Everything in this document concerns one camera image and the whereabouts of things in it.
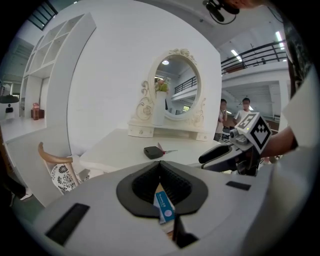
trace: man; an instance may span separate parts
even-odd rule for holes
[[[227,121],[228,114],[227,114],[227,101],[222,98],[220,102],[220,111],[218,117],[218,123],[216,125],[214,140],[219,141],[222,137],[222,131],[224,129],[224,121]]]
[[[239,123],[248,113],[251,113],[249,98],[244,98],[242,100],[242,106],[243,106],[243,110],[239,110],[232,120],[234,125],[237,125],[237,123]]]

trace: white counter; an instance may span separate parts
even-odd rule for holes
[[[151,160],[144,154],[144,148],[157,146],[158,143],[163,150],[177,151]],[[198,141],[185,137],[132,137],[128,136],[126,129],[115,129],[86,151],[80,157],[80,163],[87,169],[105,173],[160,160],[193,165],[199,162],[199,156],[218,144],[215,140]]]
[[[3,141],[7,143],[12,139],[46,128],[46,120],[19,117],[2,120],[0,126]]]

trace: person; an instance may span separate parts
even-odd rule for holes
[[[12,206],[15,196],[20,200],[24,200],[33,195],[30,188],[22,186],[9,177],[2,155],[0,155],[0,190],[5,195],[1,198],[1,202],[10,206]]]
[[[218,123],[216,125],[214,140],[219,141],[222,137],[222,132],[224,129],[224,121],[227,121],[228,114],[227,114],[227,101],[222,98],[220,102],[220,111],[218,117]]]
[[[267,0],[224,0],[226,5],[236,9],[252,9],[260,5],[274,7],[272,1]],[[305,47],[299,33],[293,24],[280,12],[286,39],[286,53],[291,82],[291,98],[303,84],[313,64],[312,57]],[[298,146],[292,129],[288,126],[273,135],[265,146],[261,157],[274,157],[294,150]]]
[[[242,100],[242,106],[243,106],[243,110],[239,110],[232,120],[234,125],[237,125],[237,123],[239,123],[248,113],[251,113],[249,98],[244,98]]]

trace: window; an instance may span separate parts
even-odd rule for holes
[[[189,106],[184,106],[184,107],[183,107],[183,112],[187,112],[189,109],[190,109]]]
[[[58,12],[53,5],[48,0],[44,0],[41,5],[34,10],[28,20],[43,31],[45,26],[56,17],[57,14]]]

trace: vanity table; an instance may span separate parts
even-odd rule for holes
[[[148,163],[144,148],[177,150],[155,161],[198,164],[198,158],[218,142],[204,129],[205,101],[201,70],[187,49],[164,52],[142,82],[142,96],[128,129],[116,129],[80,157],[93,175]]]
[[[148,163],[144,148],[157,146],[163,150],[177,150],[155,159],[155,161],[173,161],[183,165],[197,164],[204,152],[219,144],[215,140],[197,141],[192,138],[157,136],[141,138],[128,136],[126,129],[115,129],[80,157],[80,163],[86,169],[111,173],[126,167]]]

